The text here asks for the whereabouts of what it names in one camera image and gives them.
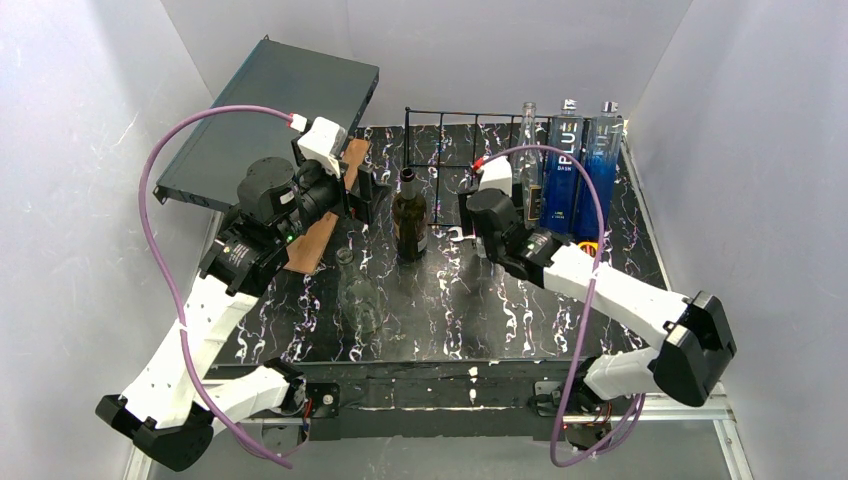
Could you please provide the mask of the blue square water bottle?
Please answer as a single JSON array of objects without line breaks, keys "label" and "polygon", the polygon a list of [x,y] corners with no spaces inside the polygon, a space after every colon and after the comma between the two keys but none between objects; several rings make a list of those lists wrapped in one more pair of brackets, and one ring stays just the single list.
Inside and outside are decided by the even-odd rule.
[{"label": "blue square water bottle", "polygon": [[[565,99],[561,113],[551,119],[548,145],[580,157],[584,119],[577,113],[577,101]],[[571,231],[579,173],[568,156],[548,153],[544,171],[541,225],[567,235]]]}]

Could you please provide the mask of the clear glass bottle green rim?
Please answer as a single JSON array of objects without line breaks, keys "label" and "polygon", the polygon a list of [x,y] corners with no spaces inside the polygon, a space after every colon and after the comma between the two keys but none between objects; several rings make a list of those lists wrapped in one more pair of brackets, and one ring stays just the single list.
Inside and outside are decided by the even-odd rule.
[{"label": "clear glass bottle green rim", "polygon": [[[517,146],[537,144],[536,132],[536,103],[525,102],[518,130]],[[528,205],[530,187],[538,180],[539,152],[535,149],[524,149],[511,156],[513,166],[513,184],[516,189],[516,198],[522,208]]]}]

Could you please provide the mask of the clear square liquor bottle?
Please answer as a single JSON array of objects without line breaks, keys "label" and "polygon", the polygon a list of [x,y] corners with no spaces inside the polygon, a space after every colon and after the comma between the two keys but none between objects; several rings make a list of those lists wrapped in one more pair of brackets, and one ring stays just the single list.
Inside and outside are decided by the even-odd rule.
[{"label": "clear square liquor bottle", "polygon": [[525,227],[534,229],[539,225],[541,217],[542,186],[537,180],[524,179],[522,181],[522,195]]}]

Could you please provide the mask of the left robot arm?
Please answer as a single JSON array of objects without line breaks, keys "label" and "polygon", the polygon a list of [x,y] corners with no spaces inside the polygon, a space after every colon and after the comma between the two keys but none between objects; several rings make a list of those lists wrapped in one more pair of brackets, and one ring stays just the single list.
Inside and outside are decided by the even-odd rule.
[{"label": "left robot arm", "polygon": [[268,157],[254,162],[236,205],[201,260],[190,294],[137,378],[103,397],[96,415],[152,460],[180,472],[195,464],[213,438],[265,410],[305,418],[315,409],[302,372],[268,360],[212,389],[202,381],[237,324],[288,263],[289,246],[326,214],[369,223],[389,186],[365,165],[347,186],[348,164],[326,171],[317,161],[294,166]]}]

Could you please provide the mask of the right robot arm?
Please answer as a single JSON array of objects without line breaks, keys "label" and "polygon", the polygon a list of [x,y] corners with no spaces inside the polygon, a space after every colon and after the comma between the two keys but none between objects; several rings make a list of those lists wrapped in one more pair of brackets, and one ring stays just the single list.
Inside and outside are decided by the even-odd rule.
[{"label": "right robot arm", "polygon": [[690,407],[706,403],[737,352],[716,296],[701,291],[688,298],[596,265],[576,244],[545,229],[526,229],[500,190],[471,194],[466,208],[490,261],[545,290],[571,298],[591,294],[591,309],[646,341],[639,350],[581,361],[562,391],[568,409],[586,411],[643,393],[664,393]]}]

